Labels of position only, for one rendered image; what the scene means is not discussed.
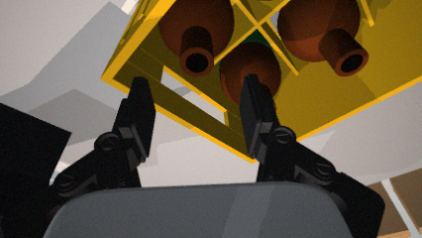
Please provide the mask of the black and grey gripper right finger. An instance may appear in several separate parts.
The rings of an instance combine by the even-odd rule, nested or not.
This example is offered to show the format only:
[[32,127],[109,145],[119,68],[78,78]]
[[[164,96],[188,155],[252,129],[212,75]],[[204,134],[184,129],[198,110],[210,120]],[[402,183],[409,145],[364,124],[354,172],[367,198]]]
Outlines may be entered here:
[[279,124],[258,75],[244,76],[240,115],[248,154],[259,164],[256,182],[291,181],[322,189],[342,213],[353,238],[376,238],[385,209],[382,197],[298,143],[294,131]]

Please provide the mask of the yellow translucent crate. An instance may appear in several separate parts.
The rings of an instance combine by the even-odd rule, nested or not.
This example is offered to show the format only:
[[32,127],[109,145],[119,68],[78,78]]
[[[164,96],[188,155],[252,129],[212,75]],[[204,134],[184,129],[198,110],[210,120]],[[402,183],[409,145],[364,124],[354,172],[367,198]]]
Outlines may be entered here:
[[[273,97],[278,120],[294,131],[297,142],[422,80],[422,0],[357,0],[361,22],[355,40],[369,53],[369,60],[350,76],[338,76],[326,60],[301,60],[287,50],[269,18],[289,1],[231,0],[232,39],[214,57],[213,69],[201,77],[183,72],[179,57],[159,33],[158,21],[175,0],[141,0],[125,31],[147,68],[181,106],[244,144],[240,105],[225,95],[218,61],[256,29],[272,45],[281,68],[280,87]],[[162,71],[224,112],[225,124],[163,85]]]

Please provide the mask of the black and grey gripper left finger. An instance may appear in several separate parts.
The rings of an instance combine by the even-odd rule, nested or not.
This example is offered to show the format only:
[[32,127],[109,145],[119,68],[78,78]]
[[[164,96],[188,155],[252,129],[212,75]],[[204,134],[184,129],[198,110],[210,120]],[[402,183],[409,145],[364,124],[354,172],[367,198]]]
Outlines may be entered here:
[[[86,193],[114,188],[142,187],[137,166],[150,155],[156,108],[150,85],[134,77],[112,128],[94,142],[94,150],[2,218],[5,238],[43,238],[55,214]],[[97,181],[97,183],[96,183]]]

